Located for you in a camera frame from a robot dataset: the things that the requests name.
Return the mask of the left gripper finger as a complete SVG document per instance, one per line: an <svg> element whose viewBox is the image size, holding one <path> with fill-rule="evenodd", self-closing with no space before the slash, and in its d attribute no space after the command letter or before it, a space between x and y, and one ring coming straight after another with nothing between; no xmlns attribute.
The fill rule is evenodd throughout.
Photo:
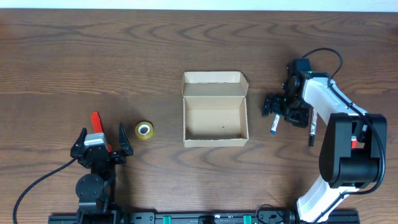
<svg viewBox="0 0 398 224"><path fill-rule="evenodd" d="M87 129L83 128L81 130L81 133L78 137L78 139L75 141L74 145L73 145L73 150L74 151L79 151L82 147L84 147L84 141L87 135Z"/></svg>
<svg viewBox="0 0 398 224"><path fill-rule="evenodd" d="M119 124L118 144L121 148L121 151L124 153L125 156L133 155L133 149L132 149L131 143L129 142L129 140L126 136L124 125L122 123Z"/></svg>

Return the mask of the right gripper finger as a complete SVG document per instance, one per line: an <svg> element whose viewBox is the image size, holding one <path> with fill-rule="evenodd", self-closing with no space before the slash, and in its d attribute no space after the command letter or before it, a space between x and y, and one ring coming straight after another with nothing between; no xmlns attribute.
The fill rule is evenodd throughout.
<svg viewBox="0 0 398 224"><path fill-rule="evenodd" d="M306 128L309 121L309 109L290 110L286 117L286 121L293 126Z"/></svg>
<svg viewBox="0 0 398 224"><path fill-rule="evenodd" d="M262 117L269 116L272 108L272 101L273 101L272 95L266 96L263 104Z"/></svg>

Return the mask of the black whiteboard marker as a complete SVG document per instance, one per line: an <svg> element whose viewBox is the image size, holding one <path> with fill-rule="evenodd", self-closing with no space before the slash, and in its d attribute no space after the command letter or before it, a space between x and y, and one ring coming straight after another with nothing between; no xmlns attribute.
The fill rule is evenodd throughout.
<svg viewBox="0 0 398 224"><path fill-rule="evenodd" d="M317 118L318 113L315 108L312 109L312 119L310 125L310 135L308 140L308 145L313 146L315 142L316 128L317 128Z"/></svg>

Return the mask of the blue whiteboard marker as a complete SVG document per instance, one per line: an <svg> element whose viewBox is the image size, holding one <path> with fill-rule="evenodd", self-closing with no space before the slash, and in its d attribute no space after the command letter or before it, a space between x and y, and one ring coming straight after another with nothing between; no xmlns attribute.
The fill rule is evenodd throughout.
<svg viewBox="0 0 398 224"><path fill-rule="evenodd" d="M274 117L274 120L273 120L273 123L272 123L272 126L271 126L271 130L270 130L271 134L275 134L276 133L277 127L278 127L278 124L279 124L279 120L280 120L280 115L279 114L275 114L275 117Z"/></svg>

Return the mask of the yellow tape roll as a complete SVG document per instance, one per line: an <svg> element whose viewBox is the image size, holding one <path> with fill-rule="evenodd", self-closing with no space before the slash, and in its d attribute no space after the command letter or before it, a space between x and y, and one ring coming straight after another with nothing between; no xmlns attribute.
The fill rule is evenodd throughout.
<svg viewBox="0 0 398 224"><path fill-rule="evenodd" d="M139 139L150 139L154 135L154 127L148 121L142 121L135 127L135 134Z"/></svg>

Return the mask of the red black stapler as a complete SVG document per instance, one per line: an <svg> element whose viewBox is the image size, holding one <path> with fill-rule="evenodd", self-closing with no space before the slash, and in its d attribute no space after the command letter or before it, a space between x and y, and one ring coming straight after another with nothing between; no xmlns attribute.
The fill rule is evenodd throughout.
<svg viewBox="0 0 398 224"><path fill-rule="evenodd" d="M352 137L351 137L351 148L352 148L352 149L355 149L355 148L356 148L356 145L357 145L356 136L352 136Z"/></svg>

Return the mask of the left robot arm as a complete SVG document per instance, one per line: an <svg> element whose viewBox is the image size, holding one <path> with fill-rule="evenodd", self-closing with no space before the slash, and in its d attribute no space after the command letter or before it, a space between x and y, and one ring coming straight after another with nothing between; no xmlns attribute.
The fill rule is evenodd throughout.
<svg viewBox="0 0 398 224"><path fill-rule="evenodd" d="M84 175L76 184L79 198L79 211L84 214L105 214L114 204L116 185L115 166L126 163L126 158L133 155L124 126L119 125L118 151L109 151L104 133L88 134L83 128L71 148L70 155L80 165L91 172Z"/></svg>

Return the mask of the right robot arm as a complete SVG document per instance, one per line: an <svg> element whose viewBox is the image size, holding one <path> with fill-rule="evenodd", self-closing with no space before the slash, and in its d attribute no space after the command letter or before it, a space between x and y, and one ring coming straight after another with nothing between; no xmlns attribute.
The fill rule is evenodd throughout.
<svg viewBox="0 0 398 224"><path fill-rule="evenodd" d="M310 112L326 124L319 155L319 178L297 199L286 223L325 223L350 195L376 191L386 172L387 121L355 105L327 72L314 72L307 58L287 65L284 94L264 100L262 116L274 114L271 133L281 118L294 126L309 126Z"/></svg>

